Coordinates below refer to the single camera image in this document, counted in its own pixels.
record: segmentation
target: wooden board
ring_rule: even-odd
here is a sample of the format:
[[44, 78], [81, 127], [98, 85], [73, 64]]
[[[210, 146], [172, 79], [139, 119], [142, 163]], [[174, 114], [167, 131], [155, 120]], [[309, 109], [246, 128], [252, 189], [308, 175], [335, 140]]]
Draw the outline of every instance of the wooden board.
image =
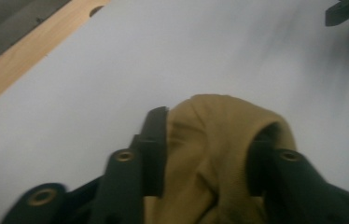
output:
[[109, 0], [73, 0], [0, 56], [0, 94]]

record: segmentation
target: khaki cloth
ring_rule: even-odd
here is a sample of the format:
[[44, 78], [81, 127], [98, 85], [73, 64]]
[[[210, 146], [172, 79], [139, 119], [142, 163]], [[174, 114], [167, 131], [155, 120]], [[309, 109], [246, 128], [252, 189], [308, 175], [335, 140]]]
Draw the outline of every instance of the khaki cloth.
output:
[[146, 223], [265, 223], [262, 200], [246, 187], [245, 159], [273, 125], [275, 147], [295, 149], [286, 122], [237, 98], [197, 95], [171, 110], [167, 124], [164, 194], [146, 198]]

